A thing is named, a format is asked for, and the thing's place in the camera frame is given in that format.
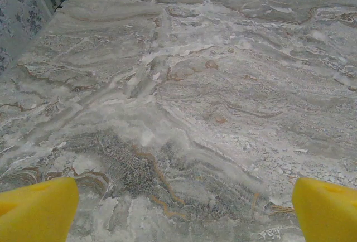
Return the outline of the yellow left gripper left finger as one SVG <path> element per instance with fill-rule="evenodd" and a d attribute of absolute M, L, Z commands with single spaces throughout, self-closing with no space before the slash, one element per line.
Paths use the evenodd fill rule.
<path fill-rule="evenodd" d="M 66 242 L 78 203 L 73 178 L 0 192 L 0 242 Z"/>

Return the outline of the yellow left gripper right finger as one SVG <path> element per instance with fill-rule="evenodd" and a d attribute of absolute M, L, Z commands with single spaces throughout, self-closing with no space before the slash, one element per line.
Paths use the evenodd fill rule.
<path fill-rule="evenodd" d="M 305 242 L 357 242 L 357 189 L 299 178 L 292 203 Z"/>

